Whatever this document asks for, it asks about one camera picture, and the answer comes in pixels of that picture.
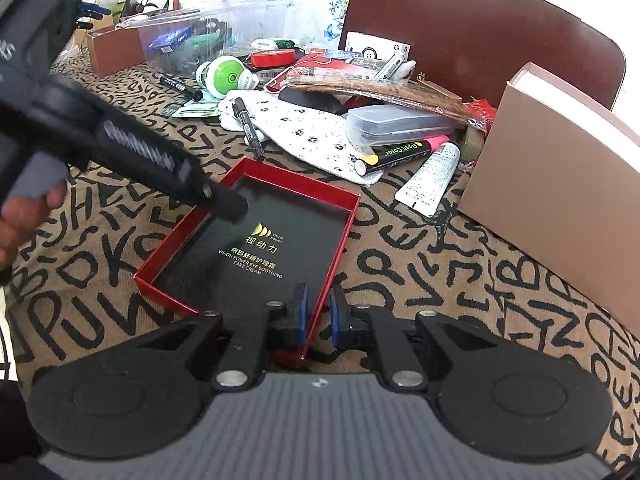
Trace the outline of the person's left hand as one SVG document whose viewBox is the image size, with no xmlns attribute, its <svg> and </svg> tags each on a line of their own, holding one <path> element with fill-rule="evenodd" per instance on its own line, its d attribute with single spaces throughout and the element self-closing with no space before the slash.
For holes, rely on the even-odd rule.
<svg viewBox="0 0 640 480">
<path fill-rule="evenodd" d="M 1 209 L 0 247 L 2 269 L 12 266 L 17 252 L 27 243 L 55 209 L 65 200 L 65 182 L 53 185 L 46 196 L 41 198 L 8 198 Z"/>
</svg>

